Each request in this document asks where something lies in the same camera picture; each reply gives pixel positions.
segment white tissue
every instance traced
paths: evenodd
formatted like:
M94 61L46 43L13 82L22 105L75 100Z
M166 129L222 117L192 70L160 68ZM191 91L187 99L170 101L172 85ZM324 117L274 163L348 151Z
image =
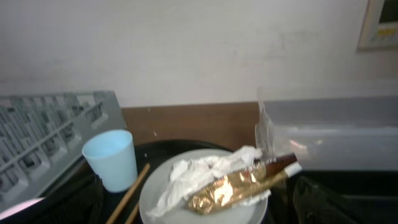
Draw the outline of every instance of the white tissue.
M236 170L253 165L255 159L262 156L260 149L243 146L234 154L224 157L209 156L189 161L178 161L173 165L170 174L170 183L163 192L157 206L146 214L157 218L174 208L181 199L188 199L191 194L204 188L217 178ZM270 192L264 192L256 197L242 202L243 205L252 205L268 197Z

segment cup rim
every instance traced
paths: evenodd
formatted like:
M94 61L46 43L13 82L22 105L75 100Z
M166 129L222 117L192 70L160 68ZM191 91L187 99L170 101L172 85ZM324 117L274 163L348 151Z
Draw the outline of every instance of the cup rim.
M97 140L98 138L102 138L103 136L108 135L108 134L110 134L110 133L114 133L114 132L126 133L126 134L129 135L129 140L128 140L128 142L126 143L125 146L120 147L118 150L115 150L114 152L112 152L112 153L110 153L110 154L108 154L108 155L105 155L105 156L89 156L89 155L87 155L87 154L85 153L85 147L86 147L90 142L93 142L93 141ZM88 141L83 145L83 147L81 148L81 153L82 153L83 156L84 156L85 158L87 158L87 159L104 159L104 158L108 158L108 157L110 157L110 156L114 156L114 155L118 154L118 153L121 152L125 147L127 147L130 143L132 143L132 134L131 134L129 131L126 131L126 130L124 130L124 129L113 129L113 130L109 130L109 131L104 131L103 133L99 133L99 134L97 134L96 136L93 136L90 140L88 140Z

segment plastic cup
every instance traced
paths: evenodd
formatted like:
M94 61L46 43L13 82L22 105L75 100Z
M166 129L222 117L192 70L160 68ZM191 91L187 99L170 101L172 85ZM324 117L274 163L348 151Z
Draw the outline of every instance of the plastic cup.
M128 131L98 134L86 142L82 153L108 192L127 190L137 179L136 154Z

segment yellow label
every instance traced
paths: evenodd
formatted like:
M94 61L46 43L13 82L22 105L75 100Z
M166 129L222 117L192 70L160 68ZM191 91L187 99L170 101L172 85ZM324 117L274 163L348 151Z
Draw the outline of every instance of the yellow label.
M377 31L377 34L380 36L388 36L388 35L394 35L396 32L397 32L397 29L395 29L395 28L379 29Z

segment white wall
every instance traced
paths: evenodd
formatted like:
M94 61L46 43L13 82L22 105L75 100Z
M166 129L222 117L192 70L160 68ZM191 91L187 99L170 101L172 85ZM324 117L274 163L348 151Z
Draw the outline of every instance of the white wall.
M392 93L356 51L366 0L2 0L0 94L115 90L122 106ZM388 87L378 88L374 83Z

